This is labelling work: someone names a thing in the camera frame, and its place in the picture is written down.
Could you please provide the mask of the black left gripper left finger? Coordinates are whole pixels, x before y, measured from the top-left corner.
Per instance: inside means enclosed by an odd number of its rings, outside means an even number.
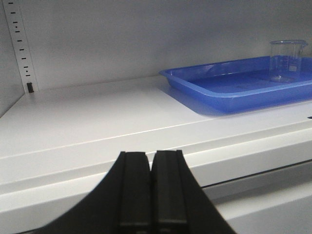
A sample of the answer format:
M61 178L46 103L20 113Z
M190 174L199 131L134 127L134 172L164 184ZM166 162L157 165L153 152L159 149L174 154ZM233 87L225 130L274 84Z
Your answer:
M149 234L151 175L144 152L121 152L103 180L37 234Z

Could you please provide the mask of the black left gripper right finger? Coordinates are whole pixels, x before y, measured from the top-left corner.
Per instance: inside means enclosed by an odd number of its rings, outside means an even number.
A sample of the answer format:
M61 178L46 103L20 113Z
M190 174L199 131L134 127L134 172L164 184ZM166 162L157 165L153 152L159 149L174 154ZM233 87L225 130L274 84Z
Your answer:
M152 165L154 234L233 234L191 173L181 150L157 151Z

